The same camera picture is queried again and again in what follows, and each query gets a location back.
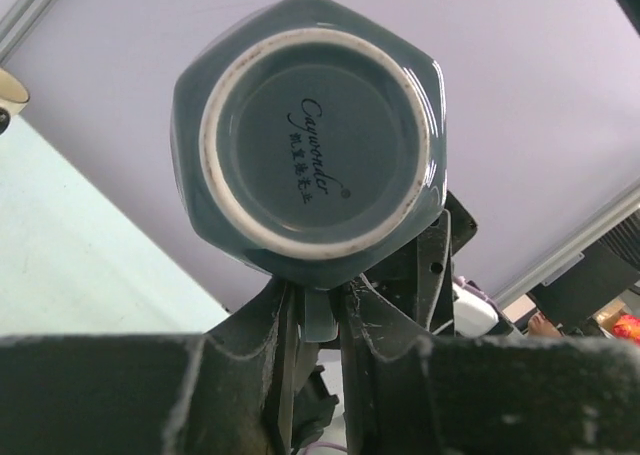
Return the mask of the dark grey mug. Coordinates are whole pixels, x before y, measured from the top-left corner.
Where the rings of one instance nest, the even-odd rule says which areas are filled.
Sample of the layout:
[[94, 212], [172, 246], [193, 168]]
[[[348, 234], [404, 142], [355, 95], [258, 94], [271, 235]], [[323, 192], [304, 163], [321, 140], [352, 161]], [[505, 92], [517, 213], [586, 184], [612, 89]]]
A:
[[332, 0], [282, 0], [176, 82], [171, 153], [195, 232], [291, 282], [308, 342], [329, 294], [436, 221], [447, 195], [439, 64]]

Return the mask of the cream beige mug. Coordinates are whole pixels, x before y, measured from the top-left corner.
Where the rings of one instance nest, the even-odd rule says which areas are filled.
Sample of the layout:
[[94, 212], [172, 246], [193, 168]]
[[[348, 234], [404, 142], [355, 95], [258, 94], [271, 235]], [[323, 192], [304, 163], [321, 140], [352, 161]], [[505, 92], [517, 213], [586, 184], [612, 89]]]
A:
[[27, 88], [5, 69], [0, 69], [0, 103], [1, 125], [0, 134], [3, 134], [11, 124], [11, 121], [24, 109], [30, 101]]

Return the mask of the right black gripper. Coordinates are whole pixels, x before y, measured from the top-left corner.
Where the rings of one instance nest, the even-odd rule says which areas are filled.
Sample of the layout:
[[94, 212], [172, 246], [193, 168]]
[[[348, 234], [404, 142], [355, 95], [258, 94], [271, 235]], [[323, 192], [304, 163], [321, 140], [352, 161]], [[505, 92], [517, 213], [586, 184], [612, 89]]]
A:
[[451, 257], [477, 230], [476, 220], [449, 192], [441, 215], [365, 276], [382, 297], [419, 326], [432, 334], [453, 335]]

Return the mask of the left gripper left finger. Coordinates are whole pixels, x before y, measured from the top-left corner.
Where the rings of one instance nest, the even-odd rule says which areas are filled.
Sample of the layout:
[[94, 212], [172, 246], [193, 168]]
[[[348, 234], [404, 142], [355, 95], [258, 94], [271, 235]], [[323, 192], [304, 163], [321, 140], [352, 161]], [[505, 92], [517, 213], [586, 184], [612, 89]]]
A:
[[272, 280], [204, 334], [8, 336], [5, 454], [286, 454], [293, 288]]

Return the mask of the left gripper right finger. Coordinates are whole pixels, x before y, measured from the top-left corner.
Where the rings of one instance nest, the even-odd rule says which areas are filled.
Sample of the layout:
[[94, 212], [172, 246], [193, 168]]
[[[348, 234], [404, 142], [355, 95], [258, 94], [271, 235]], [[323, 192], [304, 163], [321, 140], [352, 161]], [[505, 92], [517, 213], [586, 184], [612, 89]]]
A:
[[341, 306], [352, 454], [635, 454], [639, 349], [435, 336], [363, 280]]

